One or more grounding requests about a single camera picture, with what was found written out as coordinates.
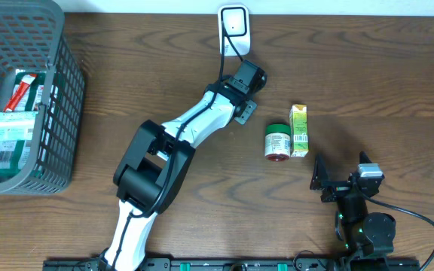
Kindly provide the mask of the red white snack packet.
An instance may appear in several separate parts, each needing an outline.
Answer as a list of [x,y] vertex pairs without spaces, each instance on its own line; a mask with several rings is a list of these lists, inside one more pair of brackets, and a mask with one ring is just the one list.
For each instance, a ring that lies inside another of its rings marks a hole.
[[17,91],[12,95],[9,102],[5,106],[3,112],[12,112],[19,104],[20,100],[24,97],[26,92],[30,89],[33,81],[38,77],[37,74],[31,73],[24,75],[18,85]]

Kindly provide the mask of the white teal snack packet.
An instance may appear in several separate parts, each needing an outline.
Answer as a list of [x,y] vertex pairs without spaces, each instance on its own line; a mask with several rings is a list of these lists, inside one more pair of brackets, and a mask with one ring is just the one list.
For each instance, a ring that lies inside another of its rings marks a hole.
[[37,111],[0,112],[0,142],[32,139]]

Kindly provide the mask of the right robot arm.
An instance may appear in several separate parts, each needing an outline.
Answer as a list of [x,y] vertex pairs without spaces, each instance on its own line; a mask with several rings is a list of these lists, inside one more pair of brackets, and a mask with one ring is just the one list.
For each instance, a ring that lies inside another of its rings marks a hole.
[[379,193],[383,180],[379,165],[363,151],[357,170],[346,181],[331,180],[324,160],[316,156],[310,189],[322,192],[322,202],[337,204],[335,233],[347,245],[347,253],[329,260],[327,270],[388,269],[386,256],[394,250],[396,220],[386,213],[370,213],[366,204],[368,198]]

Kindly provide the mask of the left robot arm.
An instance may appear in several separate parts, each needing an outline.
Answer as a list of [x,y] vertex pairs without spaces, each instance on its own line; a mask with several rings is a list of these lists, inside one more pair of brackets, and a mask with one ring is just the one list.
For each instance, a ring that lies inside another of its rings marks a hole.
[[114,173],[119,219],[101,269],[141,265],[154,220],[176,198],[196,147],[232,120],[245,123],[256,107],[253,96],[264,86],[244,86],[227,76],[208,85],[203,98],[180,117],[161,125],[147,120],[138,128]]

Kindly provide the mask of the green lid spice jar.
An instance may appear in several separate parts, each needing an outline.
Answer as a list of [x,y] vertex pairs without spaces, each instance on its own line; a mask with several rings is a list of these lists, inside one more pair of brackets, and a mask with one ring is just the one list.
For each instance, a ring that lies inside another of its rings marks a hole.
[[267,160],[281,162],[290,158],[290,126],[271,124],[266,127],[264,137],[264,156]]

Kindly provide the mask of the green juice carton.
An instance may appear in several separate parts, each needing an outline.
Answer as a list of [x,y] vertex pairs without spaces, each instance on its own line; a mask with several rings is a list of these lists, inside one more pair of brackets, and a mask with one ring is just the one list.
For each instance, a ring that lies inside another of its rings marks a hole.
[[292,157],[305,157],[309,151],[307,106],[294,104],[289,112]]

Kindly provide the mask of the green white barcode packet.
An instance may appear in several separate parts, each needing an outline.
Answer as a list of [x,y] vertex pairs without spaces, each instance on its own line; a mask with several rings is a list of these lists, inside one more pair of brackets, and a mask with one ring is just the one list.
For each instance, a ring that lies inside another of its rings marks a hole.
[[0,142],[0,178],[12,178],[26,165],[31,141]]

